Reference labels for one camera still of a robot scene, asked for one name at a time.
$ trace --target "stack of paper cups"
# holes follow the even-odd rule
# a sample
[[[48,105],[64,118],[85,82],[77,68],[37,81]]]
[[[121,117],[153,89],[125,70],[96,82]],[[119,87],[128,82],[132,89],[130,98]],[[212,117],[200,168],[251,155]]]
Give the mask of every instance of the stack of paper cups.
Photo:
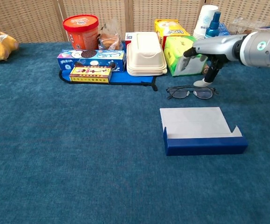
[[[206,29],[209,27],[213,19],[214,13],[217,11],[218,7],[213,5],[204,5],[201,8],[199,19],[193,32],[193,36],[196,39],[200,40],[205,38]]]

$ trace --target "yellow box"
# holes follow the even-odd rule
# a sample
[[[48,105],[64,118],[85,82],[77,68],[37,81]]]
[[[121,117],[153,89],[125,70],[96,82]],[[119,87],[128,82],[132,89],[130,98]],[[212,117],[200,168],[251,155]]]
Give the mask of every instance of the yellow box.
[[[155,20],[155,32],[158,34],[162,49],[165,47],[168,36],[190,36],[190,34],[179,24],[178,20]]]
[[[107,66],[75,66],[70,73],[70,80],[83,83],[109,83],[111,67]]]

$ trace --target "red container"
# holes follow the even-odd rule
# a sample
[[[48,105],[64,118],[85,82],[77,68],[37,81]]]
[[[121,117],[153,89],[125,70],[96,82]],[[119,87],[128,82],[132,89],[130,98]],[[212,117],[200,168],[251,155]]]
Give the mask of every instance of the red container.
[[[99,19],[95,15],[75,15],[64,20],[64,29],[74,49],[97,50]]]

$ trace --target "blue bottle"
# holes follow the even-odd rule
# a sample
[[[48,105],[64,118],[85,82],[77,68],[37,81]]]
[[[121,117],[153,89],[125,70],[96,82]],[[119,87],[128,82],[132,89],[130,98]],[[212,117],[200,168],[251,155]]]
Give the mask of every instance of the blue bottle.
[[[213,20],[211,21],[210,26],[206,29],[205,38],[215,37],[219,35],[219,19],[220,19],[221,12],[215,12]]]

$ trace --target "woven wall panel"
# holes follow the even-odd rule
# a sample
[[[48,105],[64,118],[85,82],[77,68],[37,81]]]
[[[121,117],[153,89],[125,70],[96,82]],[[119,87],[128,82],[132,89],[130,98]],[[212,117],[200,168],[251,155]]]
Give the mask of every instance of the woven wall panel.
[[[199,4],[200,0],[133,0],[134,31],[154,31],[155,19],[178,19],[192,34]]]
[[[125,38],[125,4],[124,0],[63,0],[64,10],[67,17],[78,14],[92,14],[99,18],[99,29],[112,18],[116,18],[121,38]]]
[[[221,11],[221,21],[229,25],[235,18],[264,21],[270,25],[270,0],[211,0]]]
[[[0,30],[19,42],[64,41],[52,0],[0,0]]]

